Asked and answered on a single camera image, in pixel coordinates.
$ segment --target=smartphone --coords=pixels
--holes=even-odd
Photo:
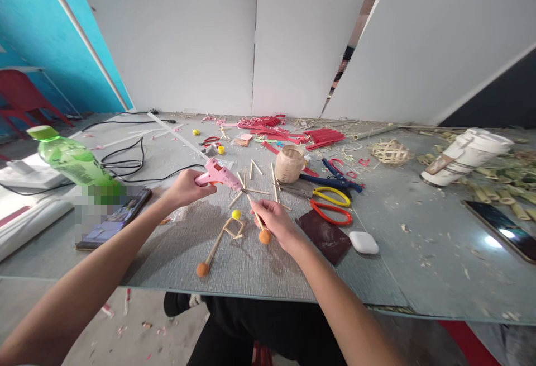
[[[475,201],[462,201],[469,211],[506,242],[525,261],[536,264],[536,240],[494,206]]]
[[[127,226],[143,206],[152,196],[151,189],[144,188],[136,197],[133,197],[117,210],[112,216],[108,217],[102,224],[96,227],[91,233],[76,244],[77,250],[92,251],[104,244],[113,235]]]

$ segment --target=orange ball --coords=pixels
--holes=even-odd
[[[268,244],[270,243],[270,240],[272,239],[272,234],[268,229],[263,229],[259,232],[259,240],[262,244]]]
[[[207,263],[199,263],[197,265],[197,269],[195,270],[199,278],[206,277],[209,271],[210,271],[210,265],[208,265]]]

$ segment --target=black cable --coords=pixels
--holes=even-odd
[[[11,187],[7,187],[5,184],[2,184],[2,183],[0,183],[0,186],[2,186],[4,189],[9,190],[10,192],[18,194],[20,196],[35,196],[37,194],[43,194],[43,193],[46,193],[46,192],[51,191],[51,190],[56,190],[57,188],[60,188],[60,187],[70,186],[71,184],[74,184],[74,183],[70,182],[70,183],[65,183],[65,184],[59,184],[56,187],[52,187],[52,188],[49,188],[47,190],[42,190],[42,191],[37,192],[37,193],[21,193],[21,192],[13,190]]]
[[[158,115],[158,110],[156,109],[151,109],[149,110],[149,112],[151,112],[153,115]],[[145,115],[147,114],[147,112],[119,112],[118,115]]]
[[[121,160],[121,161],[115,161],[115,162],[107,162],[105,163],[104,161],[109,158],[110,156],[112,155],[115,155],[115,154],[118,154],[120,152],[123,152],[123,151],[127,151],[131,148],[134,148],[137,144],[140,145],[140,149],[141,149],[141,160],[140,159],[128,159],[128,160]],[[132,163],[132,162],[135,162],[137,163],[136,165],[133,165],[133,166],[130,166],[130,165],[121,165],[121,164],[124,164],[124,163]],[[163,178],[160,178],[160,179],[142,179],[142,180],[125,180],[123,179],[123,176],[129,176],[131,174],[135,174],[136,172],[139,172],[141,170],[141,168],[143,168],[143,166],[145,165],[145,150],[143,149],[143,137],[141,137],[138,141],[136,141],[134,144],[126,147],[126,148],[121,148],[121,149],[118,149],[117,151],[114,151],[108,155],[106,155],[101,161],[100,161],[100,164],[102,165],[102,167],[106,170],[108,170],[110,173],[112,173],[117,179],[121,180],[122,182],[125,182],[125,183],[143,183],[143,182],[160,182],[162,180],[165,180],[165,179],[168,179],[170,178],[171,176],[173,176],[174,174],[176,173],[179,173],[181,170],[184,170],[184,169],[189,169],[189,168],[193,168],[193,167],[201,167],[201,168],[204,168],[205,166],[204,165],[200,165],[200,164],[193,164],[193,165],[188,165],[188,166],[185,166],[183,168],[180,168],[180,169],[177,169],[176,171],[170,173],[169,175],[163,177]],[[125,173],[125,174],[117,174],[113,168],[117,168],[117,169],[132,169],[132,168],[135,168],[134,171],[132,172],[129,172],[129,173]],[[39,191],[37,193],[20,193],[18,191],[15,191],[13,190],[11,187],[7,187],[5,186],[4,184],[0,183],[0,186],[2,186],[3,188],[9,190],[10,192],[12,193],[15,193],[15,194],[19,194],[20,196],[35,196],[37,194],[42,194],[42,193],[46,193],[46,192],[49,192],[51,190],[55,190],[55,189],[58,189],[60,187],[65,187],[65,186],[70,186],[74,184],[73,182],[70,182],[70,183],[65,183],[65,184],[60,184],[56,187],[52,187],[52,188],[49,188],[47,190],[42,190],[42,191]]]
[[[175,124],[177,123],[177,120],[173,120],[173,119],[161,119],[162,121],[165,121],[165,122],[168,122],[168,123],[171,123],[171,124]],[[145,122],[118,122],[118,121],[105,121],[105,122],[98,122],[98,123],[94,123],[92,125],[89,125],[89,126],[86,126],[82,129],[82,131],[86,131],[87,129],[90,129],[91,127],[93,126],[97,126],[99,124],[106,124],[106,123],[121,123],[121,124],[124,124],[124,123],[136,123],[136,124],[147,124],[147,123],[156,123],[156,121],[154,120],[148,120],[148,121],[145,121]]]

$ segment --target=blue scissors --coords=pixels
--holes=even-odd
[[[303,173],[300,175],[300,179],[307,180],[308,182],[322,184],[324,186],[333,187],[338,190],[352,188],[358,193],[361,193],[363,191],[363,188],[359,184],[354,183],[345,178],[342,173],[340,173],[337,169],[333,167],[332,164],[328,162],[326,158],[322,158],[322,163],[326,168],[328,168],[328,170],[333,174],[333,176],[335,176],[335,179],[316,178],[314,176],[309,176]]]

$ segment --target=white panel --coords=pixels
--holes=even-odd
[[[535,47],[534,2],[379,0],[322,117],[439,124]]]
[[[138,110],[251,114],[256,0],[88,0]]]
[[[363,0],[257,0],[253,114],[319,117]]]

